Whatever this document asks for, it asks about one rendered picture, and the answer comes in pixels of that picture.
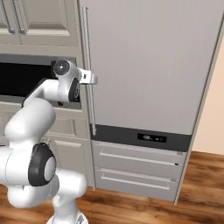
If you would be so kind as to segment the grey fridge door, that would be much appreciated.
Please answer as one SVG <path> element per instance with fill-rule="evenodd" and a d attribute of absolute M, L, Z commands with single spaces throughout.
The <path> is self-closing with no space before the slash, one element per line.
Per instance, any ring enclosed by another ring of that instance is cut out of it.
<path fill-rule="evenodd" d="M 224 0 L 80 0 L 87 12 L 95 126 L 189 135 Z"/>

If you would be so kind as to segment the grey fridge drawer front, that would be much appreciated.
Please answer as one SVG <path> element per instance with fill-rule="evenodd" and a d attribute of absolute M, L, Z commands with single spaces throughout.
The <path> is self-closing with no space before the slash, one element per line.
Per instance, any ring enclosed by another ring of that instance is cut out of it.
<path fill-rule="evenodd" d="M 121 193 L 130 193 L 142 195 L 149 198 L 174 201 L 179 187 L 179 180 L 174 178 L 160 178 L 155 176 L 135 174 L 126 171 L 116 171 L 100 167 L 94 168 L 95 184 L 97 188 L 117 191 Z M 116 179 L 125 179 L 147 184 L 168 186 L 170 190 L 157 189 L 147 186 L 124 184 L 115 181 L 103 180 L 101 176 Z"/>
<path fill-rule="evenodd" d="M 137 147 L 132 145 L 93 141 L 94 165 L 123 172 L 134 172 L 168 179 L 179 179 L 186 160 L 185 152 Z M 134 158 L 147 158 L 178 163 L 178 165 L 152 164 L 121 158 L 104 157 L 99 153 L 111 153 Z"/>

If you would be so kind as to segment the grey fridge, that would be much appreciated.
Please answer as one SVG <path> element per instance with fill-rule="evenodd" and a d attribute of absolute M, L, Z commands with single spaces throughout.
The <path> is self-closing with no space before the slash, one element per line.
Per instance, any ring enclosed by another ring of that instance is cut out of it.
<path fill-rule="evenodd" d="M 80 6 L 80 16 L 82 19 L 82 29 L 83 26 L 83 16 Z M 90 133 L 91 133 L 91 142 L 106 142 L 112 144 L 125 144 L 125 145 L 132 145 L 137 147 L 144 147 L 144 148 L 153 148 L 153 149 L 160 149 L 160 150 L 167 150 L 167 151 L 178 151 L 178 152 L 185 152 L 186 158 L 185 163 L 183 166 L 183 170 L 181 173 L 180 178 L 175 178 L 179 180 L 178 190 L 175 197 L 175 200 L 172 202 L 177 202 L 179 198 L 180 189 L 184 180 L 184 176 L 186 174 L 186 167 L 188 165 L 189 157 L 192 152 L 193 147 L 193 140 L 195 138 L 196 130 L 199 125 L 199 119 L 201 116 L 201 112 L 204 106 L 204 101 L 207 96 L 207 89 L 210 84 L 210 79 L 212 76 L 212 72 L 214 70 L 214 64 L 217 59 L 217 54 L 219 47 L 221 45 L 221 38 L 224 33 L 224 15 L 221 20 L 220 25 L 220 32 L 217 38 L 216 46 L 213 51 L 213 57 L 210 63 L 208 75 L 206 77 L 206 83 L 203 89 L 201 101 L 199 104 L 198 114 L 196 115 L 195 123 L 192 129 L 192 133 L 189 135 L 185 134 L 177 134 L 177 133 L 167 133 L 167 132 L 159 132 L 159 131 L 151 131 L 151 130 L 143 130 L 143 129 L 130 129 L 130 128 L 120 128 L 114 127 L 112 129 L 97 129 L 96 128 L 96 135 L 93 136 L 92 133 L 92 120 L 91 120 L 91 110 L 90 110 L 90 103 L 89 103 L 89 118 L 90 118 Z M 82 32 L 83 35 L 83 44 L 84 44 L 84 57 L 85 57 L 85 65 L 86 62 L 86 45 L 84 39 L 84 29 Z"/>

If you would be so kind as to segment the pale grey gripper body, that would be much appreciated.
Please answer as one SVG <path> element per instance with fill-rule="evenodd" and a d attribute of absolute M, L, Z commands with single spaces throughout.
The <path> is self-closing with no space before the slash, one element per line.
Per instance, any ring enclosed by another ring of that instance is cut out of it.
<path fill-rule="evenodd" d="M 97 76 L 90 70 L 87 70 L 87 78 L 88 78 L 88 83 L 91 85 L 96 85 L 98 83 Z"/>

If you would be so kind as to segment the beige drawer front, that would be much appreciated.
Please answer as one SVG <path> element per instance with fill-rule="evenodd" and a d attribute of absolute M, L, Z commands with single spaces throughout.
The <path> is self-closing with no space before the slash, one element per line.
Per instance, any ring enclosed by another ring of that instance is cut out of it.
<path fill-rule="evenodd" d="M 18 103 L 0 101 L 0 136 L 4 134 L 7 122 L 20 110 Z M 88 137 L 87 121 L 84 114 L 78 109 L 55 108 L 56 119 L 53 126 L 46 132 L 47 135 Z"/>

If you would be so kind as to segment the beige low cupboard door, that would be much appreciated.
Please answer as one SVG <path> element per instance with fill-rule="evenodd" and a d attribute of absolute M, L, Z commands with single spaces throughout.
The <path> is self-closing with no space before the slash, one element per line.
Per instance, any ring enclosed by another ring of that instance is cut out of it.
<path fill-rule="evenodd" d="M 93 185 L 93 168 L 87 140 L 61 141 L 46 137 L 44 142 L 50 146 L 59 168 L 83 173 L 88 185 Z"/>

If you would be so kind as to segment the black built-in oven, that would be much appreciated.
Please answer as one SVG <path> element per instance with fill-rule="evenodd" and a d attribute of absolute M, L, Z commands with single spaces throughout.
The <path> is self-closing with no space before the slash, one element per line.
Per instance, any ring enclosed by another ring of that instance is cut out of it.
<path fill-rule="evenodd" d="M 75 57 L 0 54 L 0 102 L 21 103 L 43 79 L 54 78 L 53 64 L 57 60 Z"/>

